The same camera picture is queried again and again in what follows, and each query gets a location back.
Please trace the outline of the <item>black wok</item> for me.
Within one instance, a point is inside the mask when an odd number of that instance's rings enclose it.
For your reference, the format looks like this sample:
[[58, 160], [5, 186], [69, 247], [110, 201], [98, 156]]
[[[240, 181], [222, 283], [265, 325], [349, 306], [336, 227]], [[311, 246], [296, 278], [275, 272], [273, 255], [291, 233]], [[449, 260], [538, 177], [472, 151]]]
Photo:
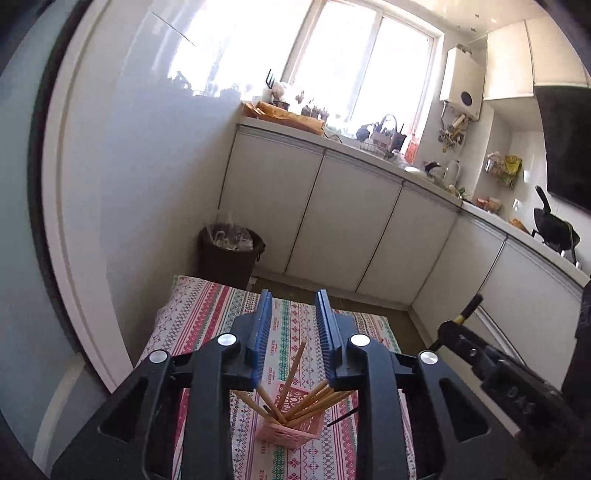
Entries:
[[567, 260], [573, 265], [577, 265], [576, 247], [580, 243], [579, 234], [569, 222], [552, 213], [547, 196], [540, 186], [536, 186], [535, 191], [541, 199], [543, 207], [533, 210], [535, 229], [531, 236], [540, 235], [544, 245], [560, 255], [565, 254]]

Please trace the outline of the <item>white kettle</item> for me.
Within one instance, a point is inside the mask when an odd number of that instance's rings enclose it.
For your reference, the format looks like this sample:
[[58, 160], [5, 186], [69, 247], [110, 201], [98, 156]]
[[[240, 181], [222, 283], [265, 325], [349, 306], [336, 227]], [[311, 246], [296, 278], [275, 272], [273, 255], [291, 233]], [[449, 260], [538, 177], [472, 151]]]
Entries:
[[446, 167], [445, 182], [447, 186], [456, 186], [461, 174], [461, 163], [458, 159], [451, 160]]

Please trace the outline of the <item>red bottle on counter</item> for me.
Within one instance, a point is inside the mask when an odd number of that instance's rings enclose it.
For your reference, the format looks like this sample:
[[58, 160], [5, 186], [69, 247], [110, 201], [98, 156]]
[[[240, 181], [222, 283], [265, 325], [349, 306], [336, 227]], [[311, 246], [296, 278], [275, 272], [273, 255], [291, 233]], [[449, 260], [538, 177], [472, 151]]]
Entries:
[[412, 134], [407, 150], [405, 152], [405, 160], [411, 165], [415, 163], [419, 144], [420, 142], [417, 136], [415, 134]]

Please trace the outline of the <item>dark trash bin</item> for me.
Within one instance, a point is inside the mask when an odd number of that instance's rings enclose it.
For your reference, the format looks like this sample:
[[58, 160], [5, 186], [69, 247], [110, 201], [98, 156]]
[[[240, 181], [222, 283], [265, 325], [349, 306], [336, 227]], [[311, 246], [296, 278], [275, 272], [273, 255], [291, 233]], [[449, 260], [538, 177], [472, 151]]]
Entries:
[[197, 237], [197, 276], [245, 290], [254, 266], [266, 251], [256, 232], [228, 223], [203, 227]]

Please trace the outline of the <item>white upper cabinet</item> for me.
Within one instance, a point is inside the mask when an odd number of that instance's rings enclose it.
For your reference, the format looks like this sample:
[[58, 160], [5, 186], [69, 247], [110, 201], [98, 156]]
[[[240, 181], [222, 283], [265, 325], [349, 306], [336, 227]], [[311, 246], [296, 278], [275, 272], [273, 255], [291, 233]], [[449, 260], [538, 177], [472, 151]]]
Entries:
[[549, 16], [521, 20], [487, 36], [484, 99], [532, 97], [536, 86], [590, 86], [587, 68]]

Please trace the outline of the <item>black range hood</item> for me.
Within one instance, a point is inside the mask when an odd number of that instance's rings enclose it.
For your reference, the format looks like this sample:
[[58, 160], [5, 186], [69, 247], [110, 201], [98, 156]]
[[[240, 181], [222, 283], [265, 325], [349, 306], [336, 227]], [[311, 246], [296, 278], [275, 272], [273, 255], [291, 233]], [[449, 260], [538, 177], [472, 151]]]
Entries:
[[535, 86], [547, 162], [547, 190], [590, 211], [591, 100], [588, 88]]

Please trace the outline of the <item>black chopstick gold band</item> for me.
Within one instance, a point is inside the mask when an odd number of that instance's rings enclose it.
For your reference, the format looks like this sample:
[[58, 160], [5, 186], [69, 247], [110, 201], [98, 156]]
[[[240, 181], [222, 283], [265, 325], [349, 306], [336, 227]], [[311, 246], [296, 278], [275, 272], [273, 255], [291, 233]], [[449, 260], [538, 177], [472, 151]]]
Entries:
[[349, 417], [353, 416], [356, 414], [356, 412], [359, 411], [359, 406], [358, 407], [353, 407], [351, 410], [349, 410], [347, 413], [342, 414], [341, 416], [339, 416], [337, 419], [332, 420], [332, 422], [329, 422], [329, 424], [327, 425], [327, 427], [331, 427], [334, 426], [335, 424], [338, 424], [339, 422], [342, 422], [343, 420], [348, 419]]

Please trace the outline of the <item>orange cloth on counter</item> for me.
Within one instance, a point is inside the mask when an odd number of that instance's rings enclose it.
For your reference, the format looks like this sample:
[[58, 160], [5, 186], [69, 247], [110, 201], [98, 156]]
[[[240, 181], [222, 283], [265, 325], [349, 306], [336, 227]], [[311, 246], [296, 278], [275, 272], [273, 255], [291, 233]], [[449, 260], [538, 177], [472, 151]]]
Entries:
[[325, 134], [324, 121], [291, 113], [263, 101], [259, 101], [256, 104], [253, 104], [252, 102], [243, 102], [242, 114], [246, 117], [280, 124], [318, 136]]

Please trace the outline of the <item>kitchen window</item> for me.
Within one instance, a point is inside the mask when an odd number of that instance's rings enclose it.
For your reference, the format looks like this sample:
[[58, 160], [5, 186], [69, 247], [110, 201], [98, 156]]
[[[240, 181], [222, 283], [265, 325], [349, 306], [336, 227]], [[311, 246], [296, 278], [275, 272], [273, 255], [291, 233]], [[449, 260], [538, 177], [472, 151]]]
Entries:
[[348, 137], [385, 121], [420, 138], [445, 39], [441, 22], [412, 1], [312, 1], [281, 79]]

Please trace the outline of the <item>white water heater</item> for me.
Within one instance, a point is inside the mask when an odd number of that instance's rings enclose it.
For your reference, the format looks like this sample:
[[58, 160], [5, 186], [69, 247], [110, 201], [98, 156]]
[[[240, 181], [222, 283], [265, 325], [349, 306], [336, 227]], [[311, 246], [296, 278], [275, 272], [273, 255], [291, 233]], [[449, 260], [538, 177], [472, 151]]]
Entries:
[[471, 120], [480, 118], [485, 70], [458, 47], [448, 51], [440, 100]]

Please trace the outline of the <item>yellow green snack bag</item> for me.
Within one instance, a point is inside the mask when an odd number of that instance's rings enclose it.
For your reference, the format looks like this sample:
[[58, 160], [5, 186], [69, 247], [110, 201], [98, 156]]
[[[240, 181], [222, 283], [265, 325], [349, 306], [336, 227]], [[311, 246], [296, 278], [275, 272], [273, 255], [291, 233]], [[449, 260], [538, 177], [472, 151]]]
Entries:
[[500, 182], [507, 188], [513, 189], [521, 172], [523, 160], [516, 155], [504, 158]]

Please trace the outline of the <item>bamboo chopstick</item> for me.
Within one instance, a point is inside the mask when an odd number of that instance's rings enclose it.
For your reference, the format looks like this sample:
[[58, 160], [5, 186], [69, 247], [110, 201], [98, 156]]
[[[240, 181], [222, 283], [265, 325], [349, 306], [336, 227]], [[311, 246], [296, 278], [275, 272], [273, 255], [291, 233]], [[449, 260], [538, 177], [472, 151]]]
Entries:
[[329, 381], [328, 380], [322, 381], [320, 384], [315, 386], [315, 388], [313, 390], [311, 390], [311, 392], [308, 393], [308, 395], [305, 395], [304, 398], [301, 399], [300, 402], [295, 404], [293, 408], [288, 410], [287, 413], [284, 414], [284, 417], [286, 417], [287, 419], [294, 418], [294, 416], [296, 416], [296, 414], [298, 412], [300, 412], [301, 410], [304, 410], [305, 407], [308, 407], [308, 405], [311, 405], [312, 403], [317, 401], [318, 396], [321, 394], [324, 394], [328, 388], [329, 388]]
[[283, 389], [280, 391], [279, 398], [277, 398], [276, 406], [280, 408], [281, 412], [283, 412], [283, 404], [287, 399], [287, 393], [290, 391], [290, 386], [293, 384], [294, 376], [297, 374], [297, 369], [301, 362], [301, 356], [304, 354], [305, 345], [307, 345], [307, 342], [303, 341], [301, 342], [300, 347], [298, 347], [294, 362], [291, 364], [290, 371], [287, 374], [287, 380], [283, 385]]
[[294, 420], [298, 416], [303, 415], [304, 410], [310, 409], [318, 402], [325, 399], [329, 395], [332, 395], [334, 390], [330, 386], [325, 386], [323, 390], [318, 391], [315, 393], [314, 396], [307, 396], [304, 398], [301, 403], [298, 403], [294, 409], [291, 409], [289, 413], [287, 413], [287, 421]]
[[269, 412], [266, 412], [266, 410], [263, 409], [263, 407], [259, 406], [259, 404], [254, 402], [252, 400], [252, 397], [247, 395], [245, 392], [232, 390], [232, 393], [235, 394], [235, 396], [238, 397], [239, 400], [242, 400], [243, 403], [245, 403], [247, 406], [249, 406], [250, 409], [252, 409], [254, 412], [256, 412], [256, 414], [259, 414], [259, 416], [262, 417], [263, 419], [265, 419], [267, 422], [270, 422], [270, 423], [273, 423], [276, 425], [280, 424], [280, 422], [277, 421], [276, 418], [273, 417], [273, 415], [270, 415]]
[[345, 400], [346, 398], [348, 398], [352, 394], [353, 394], [353, 391], [332, 393], [332, 395], [325, 397], [324, 400], [318, 402], [318, 404], [315, 404], [310, 409], [304, 410], [303, 415], [298, 416], [294, 420], [287, 421], [287, 424], [284, 426], [286, 426], [287, 428], [295, 428], [298, 425], [301, 425], [301, 423], [304, 423], [305, 421], [307, 421], [308, 419], [315, 417], [315, 415], [325, 412], [325, 410], [328, 410], [329, 408], [331, 408], [335, 404], [338, 404], [342, 400]]
[[263, 388], [262, 384], [256, 385], [256, 391], [259, 393], [260, 398], [266, 403], [266, 406], [273, 411], [273, 415], [276, 417], [276, 420], [280, 422], [280, 424], [286, 425], [287, 419], [281, 413], [280, 408], [274, 404], [273, 399], [271, 399], [270, 395], [266, 393], [266, 390]]

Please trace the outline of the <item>white lower cabinets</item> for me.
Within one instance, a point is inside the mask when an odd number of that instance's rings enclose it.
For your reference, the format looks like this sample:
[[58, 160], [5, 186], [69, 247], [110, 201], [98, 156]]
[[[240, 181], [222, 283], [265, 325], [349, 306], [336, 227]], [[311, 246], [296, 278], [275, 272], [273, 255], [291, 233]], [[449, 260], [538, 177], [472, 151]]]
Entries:
[[587, 275], [417, 175], [243, 118], [219, 208], [263, 237], [263, 277], [405, 308], [428, 342], [481, 294], [471, 327], [552, 384], [565, 378]]

